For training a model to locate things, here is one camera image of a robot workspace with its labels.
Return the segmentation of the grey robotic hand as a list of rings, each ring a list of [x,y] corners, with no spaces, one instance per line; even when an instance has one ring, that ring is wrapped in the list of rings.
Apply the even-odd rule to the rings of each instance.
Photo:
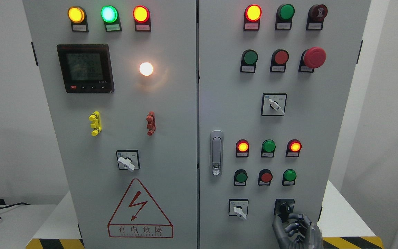
[[[304,214],[289,214],[294,219],[283,228],[279,216],[275,216],[272,228],[280,249],[322,249],[323,237],[319,227]]]

